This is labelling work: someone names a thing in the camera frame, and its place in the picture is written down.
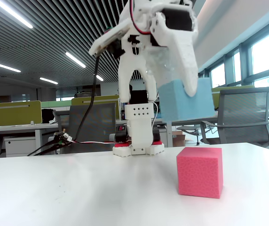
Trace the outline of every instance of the fluorescent light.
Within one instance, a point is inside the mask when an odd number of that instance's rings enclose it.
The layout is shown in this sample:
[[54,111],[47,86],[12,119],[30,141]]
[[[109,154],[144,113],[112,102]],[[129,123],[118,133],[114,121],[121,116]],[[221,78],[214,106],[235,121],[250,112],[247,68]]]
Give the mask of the fluorescent light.
[[58,82],[56,82],[56,81],[52,81],[52,80],[49,80],[49,79],[45,79],[45,78],[40,78],[41,80],[43,80],[43,81],[48,81],[48,82],[51,82],[51,83],[53,83],[53,84],[58,84]]
[[14,68],[12,68],[12,67],[7,67],[7,66],[5,66],[5,65],[0,65],[0,67],[3,67],[3,68],[6,68],[6,69],[9,69],[9,70],[12,70],[12,71],[15,71],[15,72],[21,72],[20,70],[18,70],[18,69],[14,69]]
[[81,67],[85,68],[86,66],[81,63],[78,59],[76,59],[74,56],[72,56],[70,53],[66,52],[65,53],[69,58],[71,58],[73,61],[75,61],[77,64],[79,64]]
[[103,81],[104,79],[101,78],[99,75],[96,75],[97,79],[99,79],[100,81]]
[[29,28],[33,28],[33,26],[30,23],[28,23],[25,19],[23,19],[20,15],[18,15],[15,11],[13,11],[9,6],[7,6],[6,4],[4,4],[1,1],[0,1],[0,6],[4,10],[6,10],[8,13],[10,13],[12,16],[14,16],[16,19],[21,21],[24,25],[26,25]]

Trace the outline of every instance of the green divider panel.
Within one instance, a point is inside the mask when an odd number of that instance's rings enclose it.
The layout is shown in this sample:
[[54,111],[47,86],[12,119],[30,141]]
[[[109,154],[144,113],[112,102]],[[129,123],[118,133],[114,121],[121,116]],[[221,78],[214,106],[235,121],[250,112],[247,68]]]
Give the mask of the green divider panel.
[[42,123],[40,101],[0,103],[0,126]]
[[212,96],[215,109],[219,107],[219,97],[220,90],[223,89],[247,89],[247,88],[255,88],[255,86],[230,86],[230,87],[221,87],[221,88],[212,88]]
[[[89,105],[91,102],[91,97],[80,97],[72,99],[72,105]],[[111,95],[111,96],[98,96],[94,98],[94,104],[107,104],[107,103],[115,103],[116,104],[116,119],[119,119],[119,96]]]
[[67,107],[71,105],[72,101],[70,100],[41,102],[41,107]]

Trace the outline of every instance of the office desk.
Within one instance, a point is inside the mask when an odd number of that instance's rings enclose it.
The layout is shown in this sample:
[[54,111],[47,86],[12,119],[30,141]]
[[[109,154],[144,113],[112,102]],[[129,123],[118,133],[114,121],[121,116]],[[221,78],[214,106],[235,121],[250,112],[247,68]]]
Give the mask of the office desk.
[[58,124],[35,124],[35,125],[16,125],[16,126],[0,126],[0,135],[14,135],[17,133],[35,132],[35,146],[36,149],[42,146],[42,134],[46,132],[57,131]]
[[0,159],[0,225],[267,226],[269,150],[223,148],[220,199],[178,194],[176,156],[112,152]]
[[[201,121],[208,121],[211,123],[217,123],[217,115],[213,117],[207,117],[207,118],[200,118],[200,119],[191,119],[191,120],[185,120],[185,121],[169,121],[169,122],[163,122],[162,119],[155,119],[154,124],[165,124],[167,128],[167,146],[173,147],[173,141],[172,141],[172,127],[173,126],[186,126],[186,125],[199,125]],[[125,124],[126,120],[116,120],[116,125]]]

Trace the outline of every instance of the pink sponge cube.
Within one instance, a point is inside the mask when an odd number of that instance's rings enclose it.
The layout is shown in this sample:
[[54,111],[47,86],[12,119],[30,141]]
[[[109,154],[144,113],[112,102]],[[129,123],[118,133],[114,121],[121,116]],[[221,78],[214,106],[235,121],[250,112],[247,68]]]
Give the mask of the pink sponge cube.
[[176,157],[179,194],[220,198],[222,149],[186,147]]

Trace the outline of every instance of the blue sponge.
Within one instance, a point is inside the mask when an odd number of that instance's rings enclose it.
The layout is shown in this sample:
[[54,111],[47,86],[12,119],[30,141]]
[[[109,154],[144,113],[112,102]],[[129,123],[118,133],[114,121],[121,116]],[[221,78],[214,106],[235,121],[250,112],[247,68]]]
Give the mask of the blue sponge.
[[177,79],[158,89],[163,121],[185,121],[214,116],[209,78],[198,79],[195,96],[186,94],[182,81]]

